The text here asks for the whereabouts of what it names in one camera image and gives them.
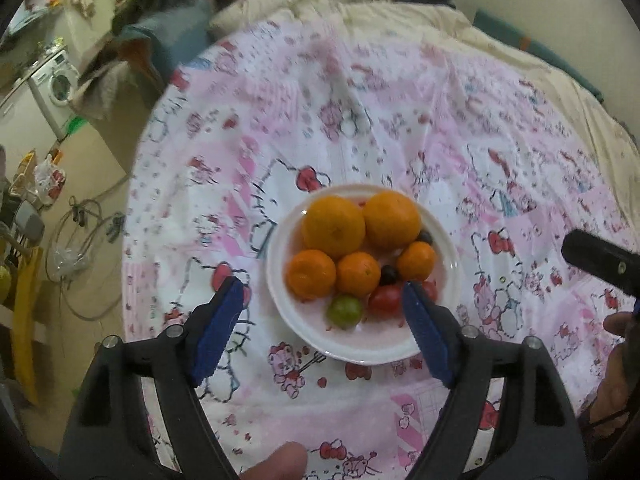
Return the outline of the person's left hand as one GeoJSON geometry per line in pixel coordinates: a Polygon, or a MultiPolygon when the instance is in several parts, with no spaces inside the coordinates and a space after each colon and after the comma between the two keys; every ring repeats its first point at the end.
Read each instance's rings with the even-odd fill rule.
{"type": "Polygon", "coordinates": [[[265,460],[240,474],[242,480],[302,480],[307,468],[306,448],[286,442],[265,460]]]}

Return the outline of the person's right hand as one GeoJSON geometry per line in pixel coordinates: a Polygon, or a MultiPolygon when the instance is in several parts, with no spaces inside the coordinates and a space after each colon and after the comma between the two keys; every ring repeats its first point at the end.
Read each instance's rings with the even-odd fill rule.
{"type": "Polygon", "coordinates": [[[580,432],[586,445],[639,437],[639,315],[609,315],[604,329],[623,338],[608,355],[604,377],[582,413],[580,432]]]}

